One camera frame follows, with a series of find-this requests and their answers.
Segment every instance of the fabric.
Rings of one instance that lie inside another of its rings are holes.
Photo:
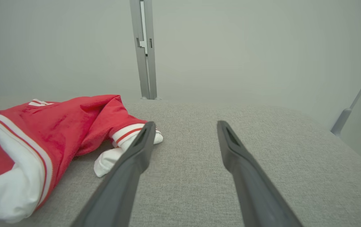
[[[124,105],[165,135],[140,177],[129,226],[243,226],[232,175],[221,160],[220,119],[231,125],[304,226],[361,226],[361,157],[310,117],[246,104],[141,100]],[[70,226],[101,183],[92,166],[109,148],[103,143],[75,157],[43,207],[0,227]]]
[[[122,154],[127,151],[127,148],[129,148],[132,142],[136,139],[138,132],[143,127],[144,124],[133,124],[120,129],[114,134],[114,141],[112,142],[112,145],[115,148],[103,152],[94,163],[94,172],[98,177],[102,177],[113,168],[117,160],[119,160]],[[158,130],[156,130],[154,144],[158,144],[162,142],[162,140],[162,134]]]
[[[0,111],[0,220],[29,217],[74,156],[94,151],[108,138],[125,151],[145,122],[128,115],[119,95],[34,99]]]

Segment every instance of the white wall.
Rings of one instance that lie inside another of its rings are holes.
[[[153,0],[158,96],[260,102],[328,128],[361,89],[361,0]]]
[[[0,0],[0,96],[140,99],[129,1]]]

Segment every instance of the white lining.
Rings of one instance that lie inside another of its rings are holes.
[[[44,105],[39,104],[39,103],[37,103],[37,102],[30,102],[30,103],[28,103],[28,105],[33,105],[33,106],[44,106]]]
[[[13,131],[16,135],[18,135],[19,137],[21,137],[23,140],[25,140],[29,145],[31,145],[36,151],[38,151],[39,155],[41,156],[41,158],[44,160],[45,165],[46,165],[46,181],[45,181],[45,189],[43,191],[42,197],[41,197],[41,201],[39,203],[42,203],[43,200],[45,199],[46,195],[48,194],[49,188],[50,188],[50,183],[52,180],[52,176],[53,176],[53,165],[52,165],[52,161],[50,159],[50,157],[48,156],[48,154],[45,152],[45,150],[43,148],[41,148],[41,146],[39,146],[32,138],[30,138],[29,136],[27,136],[20,128],[18,128],[10,119],[6,118],[3,115],[0,115],[0,121],[3,122],[6,126],[9,127],[9,129],[11,129],[11,131]]]
[[[29,217],[37,207],[45,168],[38,154],[2,124],[0,146],[15,162],[12,170],[0,175],[0,219],[15,223]]]
[[[107,174],[115,165],[117,160],[122,156],[122,148],[113,148],[104,151],[94,162],[94,172],[98,177]]]

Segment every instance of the jacket sleeve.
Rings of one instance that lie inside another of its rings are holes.
[[[145,123],[145,120],[129,115],[120,95],[115,95],[101,109],[76,156],[94,151],[106,139],[113,139],[120,146],[128,138],[137,135]]]

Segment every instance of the white stripe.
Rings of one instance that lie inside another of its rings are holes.
[[[131,138],[132,136],[134,136],[134,135],[138,135],[139,134],[139,132],[140,132],[140,130],[137,130],[137,131],[135,131],[135,132],[132,132],[132,133],[130,133],[129,135],[127,135],[125,138],[123,138],[121,141],[119,141],[119,143],[117,144],[120,148],[122,147],[122,144],[124,143],[124,142],[126,142],[129,138]]]
[[[7,125],[9,127],[9,129],[11,129],[11,131],[13,131],[15,134],[17,134],[23,140],[25,140],[36,151],[38,151],[41,158],[45,161],[47,171],[46,171],[46,181],[45,181],[45,185],[44,185],[43,194],[42,194],[41,200],[39,202],[39,204],[41,204],[43,202],[43,200],[45,199],[46,195],[48,194],[48,191],[49,191],[49,188],[50,188],[51,179],[52,179],[52,175],[53,175],[52,161],[51,161],[50,157],[48,156],[48,154],[44,151],[44,149],[41,148],[41,146],[39,146],[33,139],[31,139],[29,136],[27,136],[10,119],[6,118],[3,115],[0,115],[0,121],[3,122],[5,125]]]
[[[117,141],[119,138],[121,138],[122,136],[124,136],[124,134],[126,134],[127,132],[130,132],[136,128],[143,128],[145,124],[143,123],[138,123],[138,124],[132,124],[132,125],[127,125],[126,127],[121,128],[119,131],[115,132],[112,135],[112,139],[114,141]]]
[[[23,146],[25,149],[27,149],[28,151],[31,152],[31,154],[36,158],[36,160],[38,160],[39,164],[42,165],[41,169],[42,169],[43,177],[45,177],[45,167],[43,166],[41,157],[39,157],[39,155],[30,146],[28,146],[28,144],[26,144],[24,141],[22,141],[21,138],[18,138],[16,135],[12,134],[7,128],[5,128],[4,125],[0,124],[0,129],[2,129],[3,132],[5,132],[9,137],[13,138],[15,141],[17,141],[19,144],[21,144],[21,146]],[[10,158],[12,158],[11,155],[16,155],[16,154],[8,153],[8,155],[10,156]],[[14,163],[12,169],[14,169],[16,166],[17,166],[16,163]],[[41,182],[42,182],[41,188],[43,188],[44,178],[42,179]]]
[[[30,102],[28,105],[33,105],[33,106],[44,106],[42,104],[39,104],[37,102]]]
[[[41,104],[43,104],[43,105],[51,105],[51,104],[52,104],[52,103],[47,103],[47,102],[41,101],[41,100],[39,100],[39,99],[33,99],[32,101],[39,102],[39,103],[41,103]]]

